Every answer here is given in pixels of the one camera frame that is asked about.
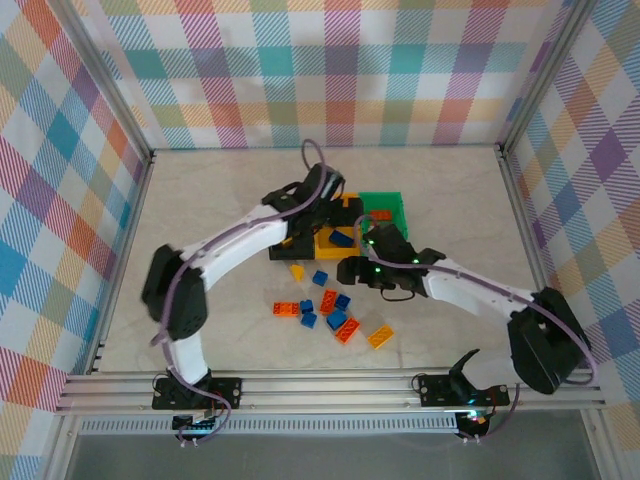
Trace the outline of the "yellow long lego brick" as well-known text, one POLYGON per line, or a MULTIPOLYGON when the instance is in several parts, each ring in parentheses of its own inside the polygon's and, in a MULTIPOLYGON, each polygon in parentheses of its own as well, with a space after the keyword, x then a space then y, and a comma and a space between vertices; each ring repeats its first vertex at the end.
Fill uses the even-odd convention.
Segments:
POLYGON ((375 350, 385 345, 393 336, 395 332, 389 325, 383 325, 371 335, 367 337, 368 343, 375 350))

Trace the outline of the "yellow plastic bin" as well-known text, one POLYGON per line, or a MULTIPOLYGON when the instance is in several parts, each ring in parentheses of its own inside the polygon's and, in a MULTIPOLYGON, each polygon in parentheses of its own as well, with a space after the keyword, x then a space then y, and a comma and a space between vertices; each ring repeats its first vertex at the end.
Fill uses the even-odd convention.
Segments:
MULTIPOLYGON (((342 204, 339 207, 336 207, 333 211, 344 211, 343 210, 343 201, 349 197, 359 197, 358 193, 345 193, 342 198, 342 204)), ((339 248, 333 245, 329 241, 329 235, 333 230, 339 230, 344 234, 352 237, 354 240, 356 238, 354 234, 354 225, 353 227, 337 227, 332 228, 328 224, 322 227, 315 235, 314 235, 314 247, 315 247, 315 259, 316 260, 341 260, 343 258, 349 256, 355 256, 359 254, 358 246, 356 242, 352 248, 339 248)))

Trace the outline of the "green plastic bin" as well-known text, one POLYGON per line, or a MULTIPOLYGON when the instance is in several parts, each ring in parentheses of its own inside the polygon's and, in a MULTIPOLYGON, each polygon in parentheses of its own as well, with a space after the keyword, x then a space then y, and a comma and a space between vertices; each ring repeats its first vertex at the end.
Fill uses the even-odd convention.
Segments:
POLYGON ((370 220, 373 220, 377 225, 393 223, 401 231, 404 238, 408 238, 409 231, 404 211, 404 202, 400 192, 360 192, 359 197, 363 201, 364 214, 369 216, 369 218, 362 223, 365 230, 369 229, 370 220), (390 210, 393 219, 390 222, 376 221, 370 216, 371 210, 390 210))

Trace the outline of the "black plastic bin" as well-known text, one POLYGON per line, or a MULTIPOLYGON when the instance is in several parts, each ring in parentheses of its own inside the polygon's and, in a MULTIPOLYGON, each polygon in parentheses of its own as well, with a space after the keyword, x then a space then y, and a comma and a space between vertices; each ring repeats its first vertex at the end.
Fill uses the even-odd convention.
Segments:
POLYGON ((268 247, 268 256, 271 261, 297 261, 313 260, 315 258, 314 235, 316 227, 295 227, 289 221, 283 222, 283 233, 275 244, 268 247), (283 248, 281 243, 292 238, 293 244, 283 248))

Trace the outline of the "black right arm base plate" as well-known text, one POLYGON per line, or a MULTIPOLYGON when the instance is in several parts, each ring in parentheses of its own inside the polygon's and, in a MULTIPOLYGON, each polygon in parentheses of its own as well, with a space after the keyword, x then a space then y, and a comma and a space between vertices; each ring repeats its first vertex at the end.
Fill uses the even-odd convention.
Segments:
POLYGON ((417 393, 422 407, 493 407, 511 403, 504 385, 479 390, 452 375, 418 375, 417 393))

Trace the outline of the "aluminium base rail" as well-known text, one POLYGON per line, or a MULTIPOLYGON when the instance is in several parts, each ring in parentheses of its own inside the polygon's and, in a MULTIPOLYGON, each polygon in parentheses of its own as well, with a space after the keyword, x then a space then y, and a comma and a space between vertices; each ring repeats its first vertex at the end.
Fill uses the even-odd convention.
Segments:
MULTIPOLYGON (((414 370, 240 372, 242 393, 236 414, 404 413, 421 409, 411 388, 414 370)), ((58 414, 151 414, 152 373, 124 372, 72 376, 58 414)))

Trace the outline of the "aluminium side rail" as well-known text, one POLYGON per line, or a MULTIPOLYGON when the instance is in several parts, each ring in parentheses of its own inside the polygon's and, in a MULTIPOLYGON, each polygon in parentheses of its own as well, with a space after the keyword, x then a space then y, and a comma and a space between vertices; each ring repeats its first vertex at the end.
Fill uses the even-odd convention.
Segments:
POLYGON ((83 356, 84 362, 80 364, 80 368, 78 369, 78 372, 81 375, 91 375, 99 371, 102 350, 106 345, 111 323, 114 318, 114 312, 124 281, 136 230, 139 225, 145 198, 153 175, 156 157, 156 152, 151 151, 151 157, 144 164, 142 169, 141 184, 134 196, 133 207, 126 223, 126 228, 121 242, 120 255, 115 263, 112 279, 109 281, 108 287, 106 288, 106 297, 100 304, 99 316, 97 317, 93 328, 90 330, 91 342, 86 348, 86 354, 83 356))
POLYGON ((494 153, 524 251, 537 290, 525 303, 523 312, 509 323, 508 331, 515 348, 516 371, 526 375, 525 382, 542 385, 551 394, 561 386, 590 388, 598 385, 598 365, 591 344, 565 297, 548 285, 546 270, 536 244, 522 195, 518 192, 513 168, 508 159, 494 153))

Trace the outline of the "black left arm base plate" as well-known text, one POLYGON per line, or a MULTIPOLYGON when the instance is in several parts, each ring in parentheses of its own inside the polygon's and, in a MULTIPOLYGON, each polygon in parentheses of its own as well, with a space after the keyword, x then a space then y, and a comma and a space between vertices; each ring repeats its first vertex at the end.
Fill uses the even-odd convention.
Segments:
MULTIPOLYGON (((206 377, 195 388, 224 398, 232 409, 238 409, 242 395, 242 379, 238 377, 206 377)), ((174 377, 161 377, 153 383, 153 410, 223 409, 224 404, 210 396, 185 387, 174 377)))

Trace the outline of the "aluminium corner post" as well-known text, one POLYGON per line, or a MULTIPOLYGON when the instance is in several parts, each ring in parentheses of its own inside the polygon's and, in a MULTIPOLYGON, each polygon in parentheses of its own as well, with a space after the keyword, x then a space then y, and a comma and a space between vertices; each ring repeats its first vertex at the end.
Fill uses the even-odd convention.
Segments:
POLYGON ((534 111, 562 67, 598 0, 560 0, 520 90, 498 134, 495 150, 507 159, 524 135, 534 111))
POLYGON ((113 75, 85 28, 81 17, 72 5, 71 0, 46 0, 46 2, 61 23, 63 30, 69 36, 85 68, 104 95, 114 112, 114 116, 120 122, 134 148, 147 164, 153 164, 154 149, 149 146, 124 96, 116 85, 113 75))

